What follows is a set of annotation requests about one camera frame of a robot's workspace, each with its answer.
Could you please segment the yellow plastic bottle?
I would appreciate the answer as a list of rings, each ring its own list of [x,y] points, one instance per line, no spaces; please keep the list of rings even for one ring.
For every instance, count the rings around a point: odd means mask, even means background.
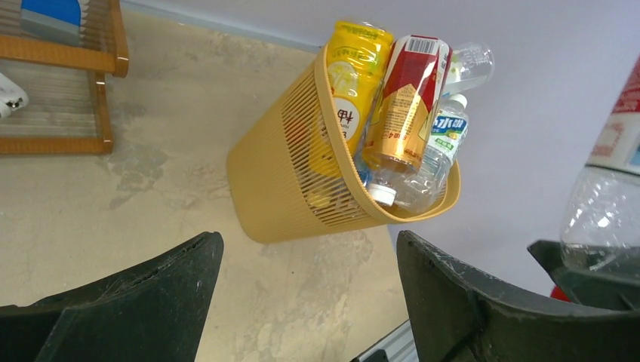
[[[353,155],[386,71],[394,35],[372,23],[339,20],[325,64],[341,133]]]

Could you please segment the clear bottle blue white label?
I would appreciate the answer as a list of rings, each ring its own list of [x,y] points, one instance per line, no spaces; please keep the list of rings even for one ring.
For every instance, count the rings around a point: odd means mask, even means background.
[[[450,95],[442,101],[420,170],[396,185],[395,206],[409,213],[424,213],[443,196],[448,174],[468,134],[467,104],[462,94]]]

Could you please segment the amber bottle red gold label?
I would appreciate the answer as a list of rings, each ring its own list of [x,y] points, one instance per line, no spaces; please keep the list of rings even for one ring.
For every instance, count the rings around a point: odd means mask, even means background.
[[[399,181],[421,167],[451,55],[446,42],[425,35],[407,35],[392,46],[362,150],[366,189],[382,206],[392,206]]]

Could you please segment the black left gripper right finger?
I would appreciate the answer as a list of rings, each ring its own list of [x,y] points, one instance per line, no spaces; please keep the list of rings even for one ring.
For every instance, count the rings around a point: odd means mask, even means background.
[[[399,232],[398,270],[421,361],[637,361],[639,310],[553,299]]]

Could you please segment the yellow mesh waste bin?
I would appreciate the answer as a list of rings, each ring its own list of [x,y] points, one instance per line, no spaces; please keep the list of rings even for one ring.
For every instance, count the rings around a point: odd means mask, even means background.
[[[385,209],[366,191],[337,120],[325,51],[229,151],[226,169],[238,220],[272,244],[431,219],[458,201],[454,165],[443,197],[422,214]]]

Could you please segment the clear bottle red label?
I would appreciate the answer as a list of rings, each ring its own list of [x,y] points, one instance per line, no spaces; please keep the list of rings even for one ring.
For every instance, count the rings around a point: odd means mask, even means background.
[[[639,64],[634,64],[568,199],[565,265],[595,271],[639,256]]]

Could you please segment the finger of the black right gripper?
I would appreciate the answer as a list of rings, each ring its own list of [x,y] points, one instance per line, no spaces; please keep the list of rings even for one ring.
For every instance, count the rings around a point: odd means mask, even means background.
[[[619,256],[592,271],[565,265],[562,244],[539,240],[528,252],[574,303],[617,311],[639,310],[639,256]]]

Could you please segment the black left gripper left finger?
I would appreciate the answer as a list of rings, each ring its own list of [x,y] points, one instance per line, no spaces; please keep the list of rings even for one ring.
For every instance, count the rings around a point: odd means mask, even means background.
[[[1,309],[3,361],[193,361],[224,244],[203,232],[98,281]]]

